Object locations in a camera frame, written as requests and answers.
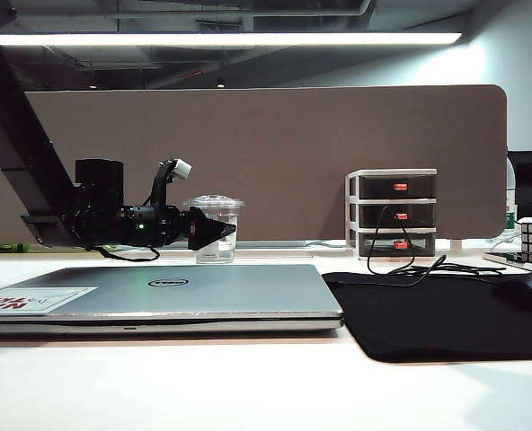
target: black mouse pad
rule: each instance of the black mouse pad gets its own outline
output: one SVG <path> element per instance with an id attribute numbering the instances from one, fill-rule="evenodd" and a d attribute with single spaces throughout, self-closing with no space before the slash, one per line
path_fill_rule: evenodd
<path id="1" fill-rule="evenodd" d="M 323 275 L 364 352 L 385 362 L 532 359 L 532 306 L 472 278 Z M 485 277 L 502 281 L 511 276 Z"/>

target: plastic cup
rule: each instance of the plastic cup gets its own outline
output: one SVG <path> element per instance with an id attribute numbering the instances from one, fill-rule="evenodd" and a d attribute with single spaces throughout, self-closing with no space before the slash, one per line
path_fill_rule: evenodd
<path id="1" fill-rule="evenodd" d="M 208 218 L 238 226 L 238 211 L 244 202 L 227 196 L 205 195 L 189 199 L 184 204 L 200 208 Z M 236 232 L 197 250 L 196 263 L 231 263 L 236 248 Z"/>

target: black cable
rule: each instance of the black cable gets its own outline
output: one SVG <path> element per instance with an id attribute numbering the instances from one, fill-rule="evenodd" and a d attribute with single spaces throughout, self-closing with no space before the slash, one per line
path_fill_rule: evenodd
<path id="1" fill-rule="evenodd" d="M 158 252 L 157 249 L 155 249 L 154 247 L 148 247 L 148 249 L 150 249 L 150 251 L 152 251 L 155 254 L 153 258 L 137 258 L 137 259 L 123 258 L 122 256 L 118 256 L 114 253 L 110 253 L 109 251 L 105 250 L 103 247 L 90 247 L 86 249 L 86 251 L 98 251 L 99 253 L 101 253 L 101 255 L 104 258 L 125 260 L 127 262 L 152 262 L 153 260 L 156 260 L 160 257 L 160 253 Z"/>
<path id="2" fill-rule="evenodd" d="M 368 271 L 370 271 L 370 273 L 374 274 L 375 276 L 383 276 L 384 275 L 384 274 L 380 274 L 379 272 L 374 271 L 370 267 L 370 259 L 372 259 L 372 251 L 374 250 L 374 244 L 376 243 L 377 233 L 378 233 L 378 231 L 380 229 L 380 224 L 382 223 L 382 217 L 384 216 L 384 213 L 386 212 L 386 210 L 392 211 L 392 209 L 390 208 L 389 205 L 384 205 L 384 207 L 382 208 L 382 212 L 380 212 L 380 216 L 377 218 L 376 230 L 374 231 L 374 238 L 372 238 L 372 243 L 370 244 L 370 250 L 368 252 L 368 261 L 367 261 Z M 403 232 L 403 234 L 405 236 L 406 241 L 408 241 L 408 247 L 410 248 L 410 253 L 412 254 L 412 259 L 407 264 L 405 264 L 405 265 L 403 265 L 400 268 L 397 268 L 395 270 L 408 268 L 416 260 L 415 253 L 413 252 L 412 241 L 410 240 L 410 235 L 408 235 L 408 233 L 406 232 L 406 230 L 403 227 L 402 227 L 402 232 Z"/>
<path id="3" fill-rule="evenodd" d="M 410 235 L 406 232 L 403 226 L 402 231 L 405 237 L 405 240 L 408 242 L 408 247 L 410 248 L 410 253 L 412 254 L 412 259 L 409 263 L 402 265 L 399 268 L 392 269 L 391 271 L 387 272 L 386 274 L 381 274 L 379 272 L 374 271 L 370 267 L 370 259 L 372 257 L 372 251 L 374 250 L 374 244 L 376 243 L 377 235 L 380 229 L 380 225 L 382 223 L 382 217 L 384 216 L 384 213 L 387 211 L 392 211 L 392 209 L 388 205 L 384 205 L 382 208 L 382 211 L 380 213 L 379 218 L 377 219 L 376 223 L 376 230 L 374 231 L 374 238 L 372 238 L 372 243 L 370 244 L 370 250 L 368 252 L 368 261 L 367 261 L 367 267 L 368 271 L 371 274 L 374 274 L 375 276 L 411 276 L 411 277 L 420 277 L 418 280 L 407 284 L 407 285 L 399 285 L 399 284 L 390 284 L 390 283 L 344 283 L 344 282 L 337 282 L 339 285 L 366 285 L 366 286 L 382 286 L 382 287 L 412 287 L 417 286 L 419 283 L 421 283 L 424 278 L 427 276 L 430 277 L 446 277 L 446 278 L 469 278 L 469 279 L 475 279 L 478 281 L 482 281 L 484 283 L 490 283 L 490 284 L 496 284 L 494 281 L 490 280 L 484 280 L 480 277 L 483 277 L 483 272 L 490 272 L 497 276 L 502 276 L 503 274 L 501 271 L 505 270 L 504 267 L 501 268 L 492 268 L 492 267 L 472 267 L 469 265 L 462 265 L 457 263 L 451 263 L 446 262 L 447 256 L 444 254 L 441 257 L 439 257 L 431 266 L 429 267 L 422 267 L 418 265 L 413 265 L 413 262 L 415 261 L 415 252 L 412 247 L 412 240 L 410 239 Z M 445 271 L 445 272 L 456 272 L 456 273 L 466 273 L 466 275 L 448 275 L 448 274 L 431 274 L 433 271 Z"/>

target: fluorescent light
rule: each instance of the fluorescent light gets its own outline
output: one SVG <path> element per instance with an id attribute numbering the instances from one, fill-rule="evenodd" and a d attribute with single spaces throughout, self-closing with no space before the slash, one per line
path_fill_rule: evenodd
<path id="1" fill-rule="evenodd" d="M 0 45 L 12 47 L 252 47 L 333 45 L 449 45 L 462 33 L 74 33 L 0 34 Z"/>

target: green object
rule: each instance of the green object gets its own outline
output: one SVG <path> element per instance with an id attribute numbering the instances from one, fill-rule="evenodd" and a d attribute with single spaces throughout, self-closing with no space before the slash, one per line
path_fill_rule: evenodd
<path id="1" fill-rule="evenodd" d="M 26 253 L 29 244 L 0 244 L 0 253 Z"/>
<path id="2" fill-rule="evenodd" d="M 516 220 L 514 213 L 506 213 L 506 229 L 514 229 L 516 227 Z"/>

